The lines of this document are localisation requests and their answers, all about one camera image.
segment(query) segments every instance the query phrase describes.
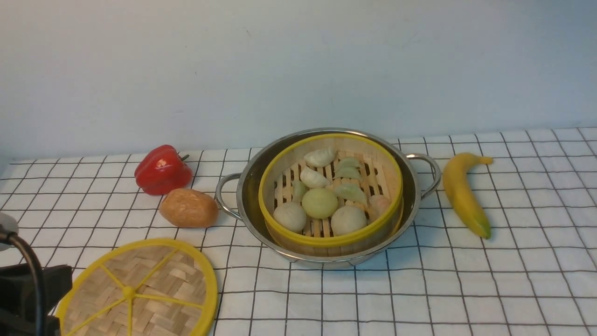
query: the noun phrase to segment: white dumpling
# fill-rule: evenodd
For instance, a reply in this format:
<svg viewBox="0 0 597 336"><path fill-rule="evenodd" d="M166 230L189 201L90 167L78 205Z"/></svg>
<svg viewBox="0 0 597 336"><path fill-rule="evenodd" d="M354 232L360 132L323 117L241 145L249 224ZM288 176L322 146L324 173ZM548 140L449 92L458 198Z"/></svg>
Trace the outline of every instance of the white dumpling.
<svg viewBox="0 0 597 336"><path fill-rule="evenodd" d="M334 212L330 225L334 236L342 236L366 227L367 217L360 208L346 205Z"/></svg>
<svg viewBox="0 0 597 336"><path fill-rule="evenodd" d="M317 149L316 151L308 152L304 156L304 160L311 167L322 168L332 163L336 158L336 151L334 148Z"/></svg>
<svg viewBox="0 0 597 336"><path fill-rule="evenodd" d="M310 189L323 188L331 184L324 175L309 167L302 168L302 171L300 172L300 180Z"/></svg>
<svg viewBox="0 0 597 336"><path fill-rule="evenodd" d="M277 207L273 211L273 218L281 226L294 233L301 232L307 223L307 213L300 204L295 202L284 203Z"/></svg>

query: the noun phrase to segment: table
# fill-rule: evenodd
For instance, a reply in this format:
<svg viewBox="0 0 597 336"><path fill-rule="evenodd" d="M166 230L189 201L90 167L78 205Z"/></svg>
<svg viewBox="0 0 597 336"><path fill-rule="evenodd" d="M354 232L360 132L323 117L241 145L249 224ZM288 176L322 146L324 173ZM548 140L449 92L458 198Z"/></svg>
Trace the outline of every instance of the table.
<svg viewBox="0 0 597 336"><path fill-rule="evenodd" d="M389 140L441 167L463 151L494 157L469 175L492 239L464 227L440 185L385 253L347 270L304 269L223 212L207 230L170 225L161 198L135 184L144 154L14 162L0 210L42 265L69 264L73 277L136 240L193 244L220 286L211 335L597 335L597 127ZM259 149L185 152L192 188L213 195ZM425 187L429 167L413 165ZM235 190L225 186L228 204ZM0 266L23 262L14 248L0 256Z"/></svg>

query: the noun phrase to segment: yellow rim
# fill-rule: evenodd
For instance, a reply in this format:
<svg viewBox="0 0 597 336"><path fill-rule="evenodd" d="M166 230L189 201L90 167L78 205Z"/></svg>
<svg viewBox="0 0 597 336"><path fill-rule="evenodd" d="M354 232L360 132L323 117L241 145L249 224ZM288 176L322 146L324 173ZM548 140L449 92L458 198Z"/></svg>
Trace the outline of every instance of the yellow rim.
<svg viewBox="0 0 597 336"><path fill-rule="evenodd" d="M70 304L71 299L73 298L74 294L79 290L79 287L82 285L83 281L85 281L87 279L87 277L94 272L96 269L98 268L102 268L104 267L104 263L113 258L114 256L117 256L121 253L124 252L128 252L130 250L133 249L137 249L137 248L143 248L143 247L148 247L148 246L155 246L155 245L160 245L160 246L169 246L172 248L177 249L177 251L183 251L185 253L187 253L188 255L192 256L193 259L199 264L199 266L201 267L201 271L203 272L203 275L205 277L205 281L206 281L206 288L205 288L205 302L203 303L203 305L197 305L194 303L187 303L185 301L180 301L177 300L175 298L168 298L171 302L175 302L175 303L179 303L179 304L185 304L188 306L193 306L193 307L198 307L200 308L201 311L201 317L199 318L199 321L197 322L197 324L195 325L195 327L193 328L193 331L191 332L191 335L197 335L197 336L205 336L209 333L209 331L211 330L211 325L214 322L215 316L216 316L216 308L217 308L217 294L218 294L218 284L217 284L217 280L216 280L216 274L214 272L214 269L212 268L209 260L205 257L205 255L203 255L201 252L199 252L196 248L194 248L193 246L191 246L190 244L187 244L185 242L181 242L179 240L173 240L173 239L162 239L162 238L157 238L157 239L146 239L146 240L141 240L138 242L134 242L134 243L129 243L126 245L123 245L111 252L106 253L105 255L101 256L99 259L95 260L93 263L91 263L91 265L89 265L89 267L87 267L77 278L76 280L73 282L73 286L72 289L68 292L68 294L66 294L66 296L60 301L60 304L58 306L58 308L56 309L56 317L60 319L60 329L64 330L64 319L66 316L66 311L68 309L68 306ZM159 266L162 265L162 262L158 263L154 269L157 270L157 268ZM147 280L149 276L147 276L145 279L143 279L143 281L141 281L141 283L137 286L139 287L140 285L142 285L145 280ZM116 279L115 277L113 278L113 280L119 284L120 281L118 279ZM148 299L152 299L153 296L151 295L143 295L143 294L134 294L135 298L148 298ZM117 300L115 303L111 304L110 306L105 307L104 309L101 309L95 316L93 316L93 318L100 316L103 312L106 312L108 310L110 310L112 307L116 306L117 304L120 304L122 302L125 301L125 298L122 298L120 300ZM131 323L132 323L132 307L133 305L129 303L129 316L128 316L128 323L129 325L129 332L128 335L132 335L131 332ZM89 323L91 320L93 319L88 319L87 321L85 321L82 326L86 325L87 323ZM70 333L65 333L64 336L69 336L71 334L76 333L77 330L74 330Z"/></svg>
<svg viewBox="0 0 597 336"><path fill-rule="evenodd" d="M352 134L316 135L316 136L312 136L307 139L303 139L301 141L297 141L294 144L286 147L283 151L281 151L278 155L276 155L276 157L272 160L272 162L269 163L269 165L263 172L263 176L267 176L271 172L273 165L283 155L292 151L294 148L296 148L306 142L311 142L313 140L324 139L324 138L352 138L355 140L366 142L366 143L372 145L373 147L377 148L380 152L382 152L385 156L387 156L390 159L390 161L392 162L393 168L398 172L398 179L400 180L400 187L398 190L398 196L394 200L392 200L392 203L388 207L388 210L382 216L380 216L378 219L376 219L375 221L373 221L371 224L367 225L366 227L364 227L358 231L355 231L355 232L352 232L349 234L345 234L342 236L338 236L338 237L325 237L325 238L324 237L307 237L302 234L294 233L294 232L286 229L280 223L276 222L276 220L273 218L273 216L269 213L269 211L267 210L267 207L265 206L265 200L263 199L263 189L265 187L265 185L264 185L265 179L262 177L261 181L259 182L259 197L258 197L259 198L259 208L261 209L261 212L263 213L263 216L265 217L266 223L269 225L269 227L273 228L276 232L278 232L279 234L283 235L284 237L286 237L294 242L297 242L297 243L303 244L303 245L307 245L307 246L311 246L311 247L316 247L316 248L332 248L332 247L348 245L348 244L356 242L360 239L369 237L379 227L381 227L384 222L386 222L392 216L392 212L394 212L398 208L399 201L402 198L402 172L400 170L400 167L398 166L398 163L396 162L396 159L388 151L386 151L385 148L383 148L381 145L379 145L377 142L363 138L361 136L352 135Z"/></svg>

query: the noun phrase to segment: potato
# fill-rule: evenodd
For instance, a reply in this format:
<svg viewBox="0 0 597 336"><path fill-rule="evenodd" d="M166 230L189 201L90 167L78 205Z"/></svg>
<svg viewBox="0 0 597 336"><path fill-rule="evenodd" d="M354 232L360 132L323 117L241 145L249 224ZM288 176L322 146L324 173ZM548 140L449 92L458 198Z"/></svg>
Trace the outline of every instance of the potato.
<svg viewBox="0 0 597 336"><path fill-rule="evenodd" d="M216 201L200 191L174 189L159 205L159 213L172 225L180 228L208 228L220 213Z"/></svg>

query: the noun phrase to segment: yellow banana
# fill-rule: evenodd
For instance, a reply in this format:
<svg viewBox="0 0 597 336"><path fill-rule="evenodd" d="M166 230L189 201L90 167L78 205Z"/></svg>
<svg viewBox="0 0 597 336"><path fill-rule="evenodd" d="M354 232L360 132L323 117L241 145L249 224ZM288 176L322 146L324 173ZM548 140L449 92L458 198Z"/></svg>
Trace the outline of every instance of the yellow banana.
<svg viewBox="0 0 597 336"><path fill-rule="evenodd" d="M448 161L442 174L446 196L454 211L473 233L485 239L491 238L489 219L471 190L466 174L478 164L491 163L491 157L459 153Z"/></svg>

